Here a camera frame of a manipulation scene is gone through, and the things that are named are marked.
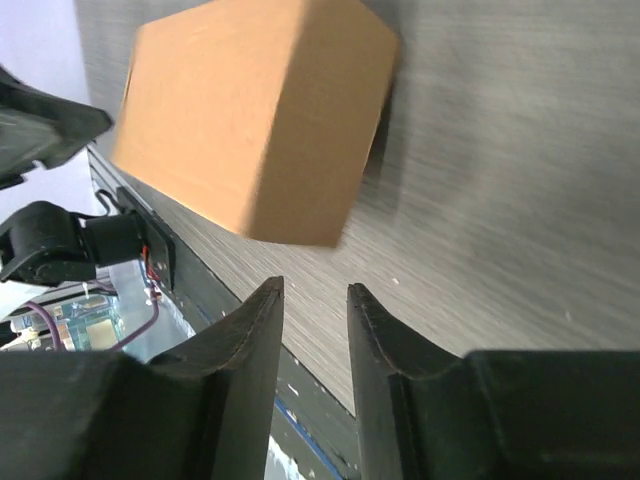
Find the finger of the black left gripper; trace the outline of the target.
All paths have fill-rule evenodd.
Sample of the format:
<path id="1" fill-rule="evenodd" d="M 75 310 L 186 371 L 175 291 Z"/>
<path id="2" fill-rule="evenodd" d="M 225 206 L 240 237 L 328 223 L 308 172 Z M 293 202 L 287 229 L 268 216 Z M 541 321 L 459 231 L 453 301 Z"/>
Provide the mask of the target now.
<path id="1" fill-rule="evenodd" d="M 24 182 L 41 163 L 64 165 L 113 126 L 104 110 L 34 89 L 1 71 L 1 187 Z"/>

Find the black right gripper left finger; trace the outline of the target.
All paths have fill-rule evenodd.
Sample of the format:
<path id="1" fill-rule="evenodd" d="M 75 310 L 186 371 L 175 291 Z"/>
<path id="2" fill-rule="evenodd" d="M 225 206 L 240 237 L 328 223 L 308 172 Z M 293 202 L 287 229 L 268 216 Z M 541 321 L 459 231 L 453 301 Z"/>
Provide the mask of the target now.
<path id="1" fill-rule="evenodd" d="M 119 352 L 1 357 L 5 479 L 260 479 L 284 281 L 148 363 Z"/>

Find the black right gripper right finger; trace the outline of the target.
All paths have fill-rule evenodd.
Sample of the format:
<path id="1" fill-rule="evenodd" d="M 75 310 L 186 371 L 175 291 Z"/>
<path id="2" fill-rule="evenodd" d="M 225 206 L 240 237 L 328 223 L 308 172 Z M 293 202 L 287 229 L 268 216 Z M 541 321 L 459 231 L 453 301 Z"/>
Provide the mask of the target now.
<path id="1" fill-rule="evenodd" d="M 455 356 L 347 292 L 365 479 L 635 479 L 635 351 L 476 350 Z"/>

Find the brown cardboard box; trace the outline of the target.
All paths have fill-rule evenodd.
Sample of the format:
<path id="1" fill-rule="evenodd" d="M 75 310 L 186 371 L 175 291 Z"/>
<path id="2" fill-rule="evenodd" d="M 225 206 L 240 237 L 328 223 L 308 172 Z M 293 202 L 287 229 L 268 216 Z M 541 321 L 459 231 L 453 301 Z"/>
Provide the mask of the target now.
<path id="1" fill-rule="evenodd" d="M 399 50 L 360 1 L 212 1 L 147 23 L 112 161 L 242 237 L 333 248 Z"/>

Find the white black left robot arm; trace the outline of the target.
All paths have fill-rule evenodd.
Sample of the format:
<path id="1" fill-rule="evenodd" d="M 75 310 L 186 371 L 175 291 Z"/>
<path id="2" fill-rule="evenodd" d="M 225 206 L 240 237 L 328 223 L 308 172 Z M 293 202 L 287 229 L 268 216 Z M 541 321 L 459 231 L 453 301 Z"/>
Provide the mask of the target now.
<path id="1" fill-rule="evenodd" d="M 67 163 L 110 130 L 105 111 L 34 89 L 1 73 L 1 187 L 20 185 L 36 165 Z M 92 281 L 99 267 L 136 259 L 143 230 L 133 212 L 90 216 L 35 201 L 1 224 L 1 279 L 46 287 Z"/>

